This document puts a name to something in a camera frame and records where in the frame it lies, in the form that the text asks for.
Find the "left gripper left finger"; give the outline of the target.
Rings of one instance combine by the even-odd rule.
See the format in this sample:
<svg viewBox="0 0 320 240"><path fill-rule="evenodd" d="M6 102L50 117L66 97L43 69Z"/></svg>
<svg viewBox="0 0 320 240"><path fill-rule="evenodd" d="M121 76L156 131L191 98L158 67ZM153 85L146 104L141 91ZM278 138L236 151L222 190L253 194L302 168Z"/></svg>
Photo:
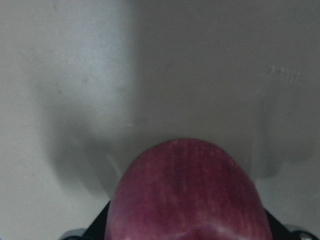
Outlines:
<svg viewBox="0 0 320 240"><path fill-rule="evenodd" d="M104 240L110 201L83 233L83 240Z"/></svg>

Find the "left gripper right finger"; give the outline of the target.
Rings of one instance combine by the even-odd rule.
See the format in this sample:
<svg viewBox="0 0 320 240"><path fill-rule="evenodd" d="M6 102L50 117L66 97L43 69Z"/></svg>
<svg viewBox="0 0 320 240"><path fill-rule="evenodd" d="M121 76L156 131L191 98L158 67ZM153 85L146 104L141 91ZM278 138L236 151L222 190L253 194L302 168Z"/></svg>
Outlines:
<svg viewBox="0 0 320 240"><path fill-rule="evenodd" d="M280 223L269 211L264 210L274 240L285 240L288 237L288 229Z"/></svg>

